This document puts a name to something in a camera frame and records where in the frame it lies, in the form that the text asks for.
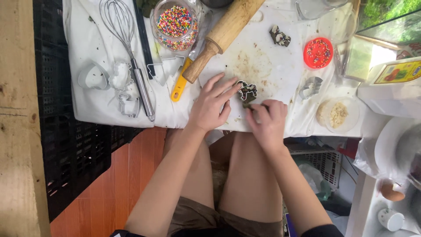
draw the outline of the yellow spatula handle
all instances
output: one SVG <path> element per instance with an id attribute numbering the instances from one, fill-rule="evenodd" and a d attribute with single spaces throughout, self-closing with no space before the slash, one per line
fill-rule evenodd
<path id="1" fill-rule="evenodd" d="M 184 87 L 186 86 L 187 82 L 187 80 L 183 77 L 183 72 L 190 66 L 192 62 L 193 61 L 190 58 L 187 58 L 183 68 L 181 69 L 180 76 L 177 79 L 173 92 L 171 93 L 171 100 L 174 102 L 180 100 L 181 94 L 183 93 Z"/>

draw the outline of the hand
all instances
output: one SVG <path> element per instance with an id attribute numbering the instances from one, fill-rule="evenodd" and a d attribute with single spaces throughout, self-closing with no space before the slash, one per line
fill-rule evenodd
<path id="1" fill-rule="evenodd" d="M 199 97 L 193 104 L 188 125 L 208 132 L 226 122 L 231 112 L 229 99 L 240 89 L 241 84 L 235 84 L 237 78 L 234 77 L 222 84 L 215 85 L 224 75 L 225 73 L 220 73 L 209 79 L 204 85 Z"/>
<path id="2" fill-rule="evenodd" d="M 253 112 L 247 109 L 246 119 L 250 124 L 254 136 L 268 156 L 276 155 L 285 149 L 284 130 L 285 118 L 288 113 L 288 106 L 277 100 L 265 100 L 262 102 L 269 107 L 252 104 L 251 107 L 257 111 L 261 123 L 258 124 L 253 117 Z"/>

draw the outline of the black plastic crate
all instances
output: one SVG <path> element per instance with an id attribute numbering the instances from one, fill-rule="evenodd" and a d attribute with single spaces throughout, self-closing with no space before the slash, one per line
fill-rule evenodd
<path id="1" fill-rule="evenodd" d="M 48 214 L 54 220 L 111 165 L 139 128 L 75 119 L 61 0 L 34 0 L 35 68 Z"/>

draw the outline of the red lid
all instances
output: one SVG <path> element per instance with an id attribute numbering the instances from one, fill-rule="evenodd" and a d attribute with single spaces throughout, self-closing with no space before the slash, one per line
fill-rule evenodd
<path id="1" fill-rule="evenodd" d="M 324 68 L 332 60 L 332 43 L 323 37 L 310 40 L 304 48 L 304 62 L 310 68 Z"/>

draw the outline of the wooden rolling pin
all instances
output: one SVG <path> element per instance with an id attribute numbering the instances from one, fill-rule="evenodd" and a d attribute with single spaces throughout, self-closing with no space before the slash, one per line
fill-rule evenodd
<path id="1" fill-rule="evenodd" d="M 224 16 L 206 36 L 205 48 L 184 71 L 183 77 L 190 83 L 196 81 L 211 57 L 225 52 L 264 1 L 234 0 Z"/>

